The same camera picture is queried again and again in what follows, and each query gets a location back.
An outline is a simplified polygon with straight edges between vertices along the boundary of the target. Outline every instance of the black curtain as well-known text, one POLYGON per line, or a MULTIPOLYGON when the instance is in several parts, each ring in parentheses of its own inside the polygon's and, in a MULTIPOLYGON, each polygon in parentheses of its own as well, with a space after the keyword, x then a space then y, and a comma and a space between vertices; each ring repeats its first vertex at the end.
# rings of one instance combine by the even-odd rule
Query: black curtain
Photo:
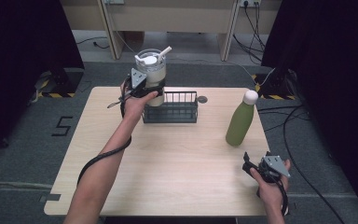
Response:
POLYGON ((305 103, 358 196, 358 2, 283 0, 262 64, 280 67, 276 77, 296 71, 305 103))
POLYGON ((84 68, 59 0, 0 1, 0 141, 43 72, 84 68))

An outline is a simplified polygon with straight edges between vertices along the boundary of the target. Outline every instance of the gray carpet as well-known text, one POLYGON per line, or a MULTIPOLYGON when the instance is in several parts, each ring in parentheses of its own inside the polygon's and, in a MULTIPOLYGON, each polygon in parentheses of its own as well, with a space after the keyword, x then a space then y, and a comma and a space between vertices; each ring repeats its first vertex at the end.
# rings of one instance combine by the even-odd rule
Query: gray carpet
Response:
MULTIPOLYGON (((85 65, 85 74, 74 98, 39 98, 27 108, 8 137, 9 146, 0 148, 0 223, 62 223, 63 217, 44 214, 41 199, 48 195, 54 183, 90 91, 96 86, 118 86, 133 67, 132 63, 85 65), (65 133, 65 129, 56 128, 62 116, 72 117, 62 121, 62 125, 71 128, 66 136, 52 136, 65 133)), ((260 67, 248 68, 250 73, 266 72, 260 67)), ((252 79, 237 65, 178 63, 167 65, 167 86, 254 88, 252 79)), ((260 99, 257 108, 300 104, 298 100, 260 99)), ((284 144, 282 124, 292 110, 260 111, 264 129, 273 128, 266 131, 270 150, 284 159, 289 158, 289 154, 284 144), (268 113, 270 111, 285 114, 268 113)), ((295 114, 298 117, 286 125, 286 139, 295 163, 345 223, 358 223, 358 199, 339 166, 329 157, 328 147, 318 134, 311 115, 304 107, 295 114)), ((288 191, 291 215, 285 218, 286 222, 339 223, 295 167, 291 174, 288 191)), ((267 221, 264 217, 239 217, 238 222, 267 221)))

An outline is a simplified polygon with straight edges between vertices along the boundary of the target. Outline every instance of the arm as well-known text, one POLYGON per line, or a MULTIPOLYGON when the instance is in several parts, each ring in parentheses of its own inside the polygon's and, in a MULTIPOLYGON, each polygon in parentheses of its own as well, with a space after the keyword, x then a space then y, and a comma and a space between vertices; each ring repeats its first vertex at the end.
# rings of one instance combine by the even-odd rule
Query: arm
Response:
MULTIPOLYGON (((287 160, 284 163, 287 170, 290 169, 290 161, 287 160)), ((261 175, 251 168, 252 177, 257 181, 260 187, 260 198, 264 203, 266 209, 267 221, 269 224, 282 224, 284 223, 283 215, 281 212, 282 208, 282 194, 276 184, 269 184, 263 180, 261 175)), ((281 177, 284 190, 289 188, 289 180, 286 176, 281 177)))
MULTIPOLYGON (((143 113, 147 101, 156 97, 151 92, 143 98, 128 98, 125 115, 100 154, 123 146, 143 113)), ((106 197, 115 182, 124 150, 97 161, 83 174, 71 201, 64 223, 96 223, 106 197)))

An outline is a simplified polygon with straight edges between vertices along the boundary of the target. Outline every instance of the black wire basket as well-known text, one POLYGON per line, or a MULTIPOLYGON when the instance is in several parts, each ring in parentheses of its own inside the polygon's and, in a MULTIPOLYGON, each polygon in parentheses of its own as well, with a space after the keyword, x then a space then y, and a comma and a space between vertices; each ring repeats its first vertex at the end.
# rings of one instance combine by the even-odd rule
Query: black wire basket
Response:
POLYGON ((196 91, 165 91, 160 106, 146 105, 144 123, 197 123, 196 91))

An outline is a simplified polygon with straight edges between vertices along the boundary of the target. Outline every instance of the forearm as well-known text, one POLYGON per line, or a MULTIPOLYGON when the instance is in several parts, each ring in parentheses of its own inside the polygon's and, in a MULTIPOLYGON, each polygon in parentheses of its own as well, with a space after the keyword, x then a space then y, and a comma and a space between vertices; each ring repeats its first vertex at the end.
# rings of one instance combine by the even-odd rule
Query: forearm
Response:
MULTIPOLYGON (((138 119, 124 118, 100 154, 123 146, 131 137, 138 119)), ((106 197, 115 182, 124 150, 95 162, 83 174, 65 223, 96 222, 106 197)))
POLYGON ((268 224, 284 224, 284 218, 279 206, 264 203, 264 208, 266 209, 268 224))

